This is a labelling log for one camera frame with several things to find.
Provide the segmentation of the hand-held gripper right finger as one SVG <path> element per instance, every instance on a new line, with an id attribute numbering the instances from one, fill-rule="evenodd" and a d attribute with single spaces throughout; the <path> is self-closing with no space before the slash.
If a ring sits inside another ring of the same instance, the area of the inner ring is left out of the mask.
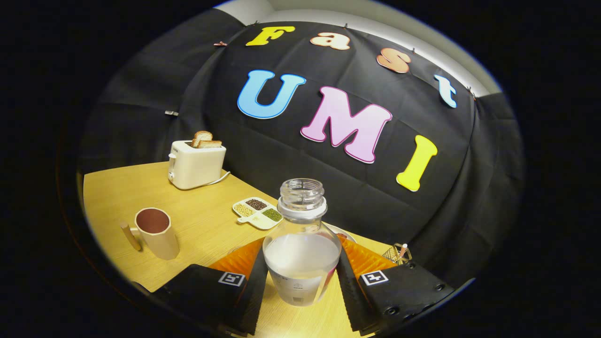
<path id="1" fill-rule="evenodd" d="M 412 261 L 397 265 L 342 235 L 339 240 L 339 284 L 351 328 L 362 336 L 405 327 L 455 295 Z"/>

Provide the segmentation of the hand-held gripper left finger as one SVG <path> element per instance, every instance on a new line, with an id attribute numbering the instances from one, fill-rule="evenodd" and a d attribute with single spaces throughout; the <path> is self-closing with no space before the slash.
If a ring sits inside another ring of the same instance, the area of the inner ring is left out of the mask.
<path id="1" fill-rule="evenodd" d="M 196 323 L 254 335 L 268 273 L 263 241 L 254 240 L 209 267 L 191 264 L 152 295 Z"/>

